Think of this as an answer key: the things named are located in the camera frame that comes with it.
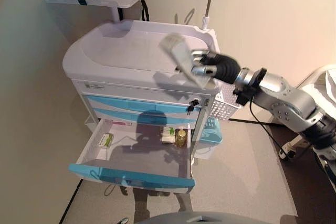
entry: white bedsheet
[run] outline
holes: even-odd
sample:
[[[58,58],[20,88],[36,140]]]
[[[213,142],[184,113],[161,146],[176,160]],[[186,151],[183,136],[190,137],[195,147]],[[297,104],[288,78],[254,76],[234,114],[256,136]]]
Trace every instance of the white bedsheet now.
[[[336,69],[326,71],[325,75],[325,85],[308,84],[302,90],[310,94],[318,106],[336,119]]]

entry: key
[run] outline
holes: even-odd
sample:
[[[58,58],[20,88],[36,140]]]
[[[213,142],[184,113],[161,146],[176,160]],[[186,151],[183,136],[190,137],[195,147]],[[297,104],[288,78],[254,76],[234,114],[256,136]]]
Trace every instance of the key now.
[[[190,106],[187,108],[187,115],[190,115],[192,111],[194,111],[194,107],[199,105],[198,99],[194,99],[193,101],[190,102]]]
[[[188,108],[187,108],[187,115],[190,115],[190,113],[194,111],[194,106],[193,105],[190,105]]]

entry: plastic basket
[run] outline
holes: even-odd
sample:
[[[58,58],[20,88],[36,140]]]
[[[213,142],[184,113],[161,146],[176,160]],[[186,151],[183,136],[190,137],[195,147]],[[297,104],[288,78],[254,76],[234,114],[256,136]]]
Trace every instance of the plastic basket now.
[[[222,90],[216,95],[211,107],[210,116],[219,120],[228,120],[242,106],[236,103],[237,96],[233,94],[235,86],[223,83]]]

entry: blue drawer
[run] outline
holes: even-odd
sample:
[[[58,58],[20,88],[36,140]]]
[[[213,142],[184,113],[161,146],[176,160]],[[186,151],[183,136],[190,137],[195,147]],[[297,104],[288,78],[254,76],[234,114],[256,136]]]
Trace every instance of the blue drawer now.
[[[137,122],[142,124],[169,125],[169,124],[187,124],[196,122],[196,119],[169,118],[165,116],[134,114],[121,111],[104,110],[99,108],[93,108],[93,110],[105,115],[112,116],[114,118],[119,118],[130,122]]]
[[[69,170],[85,178],[101,180],[122,186],[135,186],[151,189],[192,189],[195,186],[195,180],[189,178],[138,173],[128,170],[116,170],[89,165],[70,164]]]
[[[96,95],[86,95],[89,100],[100,102],[102,104],[112,106],[115,108],[120,108],[124,110],[138,111],[138,112],[148,112],[151,113],[187,113],[187,105],[172,105],[156,102],[144,102],[137,100],[128,100],[112,97],[100,97]]]

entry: cart wheel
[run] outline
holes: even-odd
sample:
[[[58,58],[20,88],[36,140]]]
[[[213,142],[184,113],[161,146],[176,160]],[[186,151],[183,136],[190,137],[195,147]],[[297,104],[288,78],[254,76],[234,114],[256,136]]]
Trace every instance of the cart wheel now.
[[[282,150],[279,150],[279,157],[283,161],[287,161],[288,157],[289,158],[294,158],[295,155],[296,155],[296,152],[294,152],[294,151],[288,151],[287,156],[286,156],[285,153]]]

